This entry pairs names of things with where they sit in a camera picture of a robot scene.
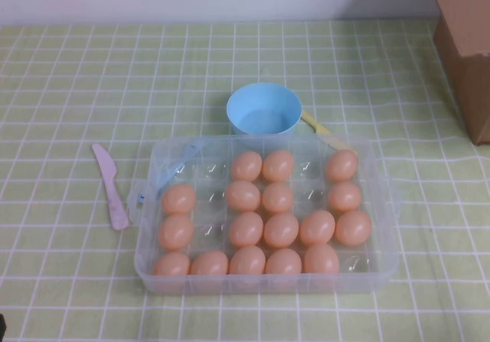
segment light blue cup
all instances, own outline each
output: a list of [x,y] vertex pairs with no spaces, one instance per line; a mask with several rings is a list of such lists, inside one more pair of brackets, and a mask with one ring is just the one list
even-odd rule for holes
[[292,133],[301,119],[301,101],[275,83],[244,86],[228,100],[227,115],[235,134]]

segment cardboard box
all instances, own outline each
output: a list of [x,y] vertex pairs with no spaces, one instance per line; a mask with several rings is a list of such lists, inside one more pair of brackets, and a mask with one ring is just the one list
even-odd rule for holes
[[490,0],[437,0],[434,34],[466,128],[476,145],[490,143]]

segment plastic knife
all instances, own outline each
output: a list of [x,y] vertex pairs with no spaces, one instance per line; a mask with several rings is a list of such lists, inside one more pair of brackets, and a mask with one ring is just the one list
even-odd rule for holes
[[100,172],[104,180],[107,192],[107,202],[109,204],[110,222],[115,230],[124,230],[129,226],[128,216],[124,209],[123,202],[117,193],[114,178],[116,177],[116,164],[110,157],[106,149],[99,144],[92,145],[93,153],[99,162]]

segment clear plastic egg container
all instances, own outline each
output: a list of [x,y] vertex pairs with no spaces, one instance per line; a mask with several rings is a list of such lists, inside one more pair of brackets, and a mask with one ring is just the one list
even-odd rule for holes
[[[135,268],[146,288],[155,293],[180,294],[370,292],[383,287],[398,266],[394,205],[390,201],[387,180],[378,173],[371,143],[364,139],[350,140],[349,145],[358,153],[359,169],[353,182],[362,191],[360,209],[370,215],[372,232],[364,244],[356,247],[330,240],[340,262],[338,274],[152,275],[156,260],[164,253],[157,234],[164,219],[161,198],[166,188],[173,184],[190,184],[196,190],[198,201],[191,212],[194,235],[191,244],[182,250],[191,261],[203,252],[216,249],[231,259],[236,249],[229,242],[228,229],[238,213],[228,207],[224,192],[231,180],[230,167],[234,159],[245,151],[256,151],[264,159],[273,151],[288,149],[295,159],[295,170],[288,180],[294,193],[292,212],[301,222],[314,210],[329,210],[327,195],[332,184],[325,180],[325,164],[336,152],[324,142],[329,137],[315,134],[225,135],[170,138],[156,144],[148,179],[145,183],[134,183],[128,197],[129,215],[133,222],[140,222]],[[257,181],[254,184],[262,192],[264,183]],[[258,246],[266,257],[272,252],[263,243]],[[298,239],[290,248],[301,257],[305,253],[305,247]]]

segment egg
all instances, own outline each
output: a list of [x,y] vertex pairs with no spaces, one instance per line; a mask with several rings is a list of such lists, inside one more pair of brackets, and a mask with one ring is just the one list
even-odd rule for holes
[[270,182],[286,181],[294,171],[294,157],[285,149],[268,155],[262,165],[262,175]]
[[328,204],[333,210],[347,212],[361,205],[361,189],[350,181],[334,184],[328,193]]
[[337,220],[335,238],[340,244],[356,246],[366,241],[370,234],[371,219],[360,210],[344,213]]
[[166,214],[186,214],[196,204],[196,192],[191,185],[172,185],[162,197],[162,209]]
[[272,183],[262,194],[262,205],[270,213],[281,213],[291,209],[294,196],[286,183]]
[[168,216],[158,231],[158,243],[163,249],[179,250],[189,245],[194,226],[189,217],[184,214]]
[[263,221],[255,212],[239,215],[230,226],[230,242],[238,248],[255,245],[263,232]]
[[228,185],[224,197],[228,205],[239,212],[253,212],[260,205],[259,189],[244,180],[233,181]]
[[153,268],[153,275],[188,275],[191,261],[181,252],[168,252],[163,255]]
[[273,275],[297,275],[301,273],[301,258],[291,249],[275,251],[266,263],[266,273]]
[[291,213],[278,213],[270,217],[263,228],[266,244],[273,248],[285,248],[298,236],[299,224]]
[[306,273],[338,273],[339,269],[337,253],[329,244],[314,244],[306,250]]
[[335,219],[327,210],[316,210],[307,216],[299,227],[299,238],[302,243],[310,246],[327,243],[335,231]]
[[266,256],[256,246],[239,249],[230,260],[231,275],[261,275],[266,266]]
[[231,165],[233,180],[254,181],[262,170],[262,158],[254,151],[242,153]]
[[200,254],[191,265],[192,275],[226,275],[227,273],[228,258],[219,250]]
[[334,153],[325,166],[325,177],[331,182],[351,180],[358,169],[358,156],[350,149]]

